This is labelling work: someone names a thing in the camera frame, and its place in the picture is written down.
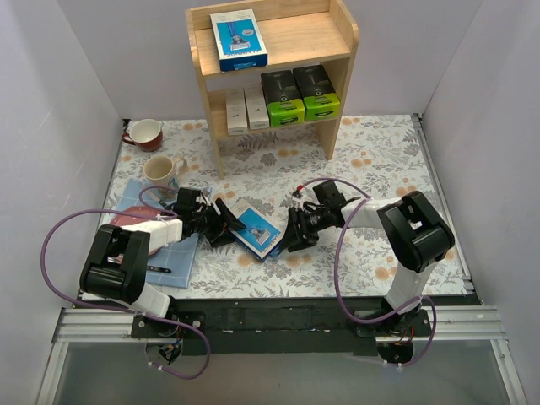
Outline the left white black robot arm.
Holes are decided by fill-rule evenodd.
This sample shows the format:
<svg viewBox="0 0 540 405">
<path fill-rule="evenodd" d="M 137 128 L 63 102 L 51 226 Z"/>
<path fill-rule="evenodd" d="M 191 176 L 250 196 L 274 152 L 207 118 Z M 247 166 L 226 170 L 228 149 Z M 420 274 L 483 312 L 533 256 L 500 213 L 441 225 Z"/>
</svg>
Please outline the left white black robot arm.
<svg viewBox="0 0 540 405">
<path fill-rule="evenodd" d="M 119 302 L 151 315 L 150 326 L 161 337 L 173 336 L 180 318 L 169 310 L 170 296 L 146 282 L 149 254 L 194 234 L 212 247 L 235 241 L 234 231 L 246 226 L 222 199 L 210 202 L 201 190 L 182 187 L 168 213 L 133 225 L 98 228 L 79 285 L 85 293 Z"/>
</svg>

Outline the long white Harry's box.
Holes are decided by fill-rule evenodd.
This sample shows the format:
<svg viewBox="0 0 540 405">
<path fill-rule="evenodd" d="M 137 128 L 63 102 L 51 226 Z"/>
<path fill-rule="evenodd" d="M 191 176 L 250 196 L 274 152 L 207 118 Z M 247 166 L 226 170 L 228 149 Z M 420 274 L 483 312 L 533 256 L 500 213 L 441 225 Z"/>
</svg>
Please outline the long white Harry's box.
<svg viewBox="0 0 540 405">
<path fill-rule="evenodd" d="M 227 131 L 229 136 L 244 135 L 248 132 L 244 90 L 227 89 L 225 96 Z"/>
</svg>

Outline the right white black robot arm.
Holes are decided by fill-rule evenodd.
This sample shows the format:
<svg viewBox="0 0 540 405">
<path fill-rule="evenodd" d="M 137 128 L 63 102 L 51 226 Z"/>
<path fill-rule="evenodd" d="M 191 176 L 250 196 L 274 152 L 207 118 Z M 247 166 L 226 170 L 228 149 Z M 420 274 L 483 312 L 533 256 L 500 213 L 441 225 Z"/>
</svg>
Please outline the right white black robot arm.
<svg viewBox="0 0 540 405">
<path fill-rule="evenodd" d="M 345 316 L 362 326 L 384 328 L 391 335 L 405 333 L 419 313 L 423 291 L 433 269 L 454 247 L 455 236 L 426 196 L 419 191 L 393 199 L 371 198 L 366 192 L 346 198 L 339 190 L 339 179 L 310 181 L 317 201 L 303 202 L 298 186 L 288 211 L 288 223 L 274 254 L 301 251 L 315 246 L 321 231 L 334 227 L 379 229 L 386 234 L 397 259 L 397 271 L 381 310 L 359 318 L 349 310 Z"/>
</svg>

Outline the blue Harry's razor pack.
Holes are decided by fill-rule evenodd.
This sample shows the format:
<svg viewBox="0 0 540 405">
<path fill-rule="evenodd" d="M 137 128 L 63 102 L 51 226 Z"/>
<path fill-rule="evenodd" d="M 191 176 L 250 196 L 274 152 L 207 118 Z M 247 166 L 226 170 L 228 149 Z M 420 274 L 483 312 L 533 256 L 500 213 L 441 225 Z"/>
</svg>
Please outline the blue Harry's razor pack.
<svg viewBox="0 0 540 405">
<path fill-rule="evenodd" d="M 270 221 L 245 199 L 240 199 L 231 209 L 233 215 L 245 226 L 244 229 L 232 230 L 232 235 L 259 262 L 277 256 L 284 231 Z"/>
<path fill-rule="evenodd" d="M 267 66 L 267 48 L 252 9 L 213 13 L 210 19 L 220 72 Z"/>
</svg>

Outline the white Harry's razor box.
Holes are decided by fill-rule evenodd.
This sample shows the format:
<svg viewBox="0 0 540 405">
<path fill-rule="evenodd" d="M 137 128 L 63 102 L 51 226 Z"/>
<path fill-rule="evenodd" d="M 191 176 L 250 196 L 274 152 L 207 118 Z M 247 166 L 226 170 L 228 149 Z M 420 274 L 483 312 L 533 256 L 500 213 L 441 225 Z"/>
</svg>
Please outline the white Harry's razor box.
<svg viewBox="0 0 540 405">
<path fill-rule="evenodd" d="M 260 84 L 244 87 L 248 125 L 251 130 L 270 127 L 267 105 Z"/>
</svg>

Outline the green black Gillette razor box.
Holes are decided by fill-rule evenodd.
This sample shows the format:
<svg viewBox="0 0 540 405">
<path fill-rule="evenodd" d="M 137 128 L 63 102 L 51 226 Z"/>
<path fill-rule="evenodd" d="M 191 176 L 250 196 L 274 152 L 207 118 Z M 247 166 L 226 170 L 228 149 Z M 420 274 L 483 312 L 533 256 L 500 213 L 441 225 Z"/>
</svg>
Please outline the green black Gillette razor box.
<svg viewBox="0 0 540 405">
<path fill-rule="evenodd" d="M 297 67 L 292 71 L 305 105 L 305 120 L 315 122 L 338 116 L 340 99 L 322 65 Z"/>
<path fill-rule="evenodd" d="M 290 70 L 261 74 L 270 127 L 305 122 L 305 105 Z"/>
</svg>

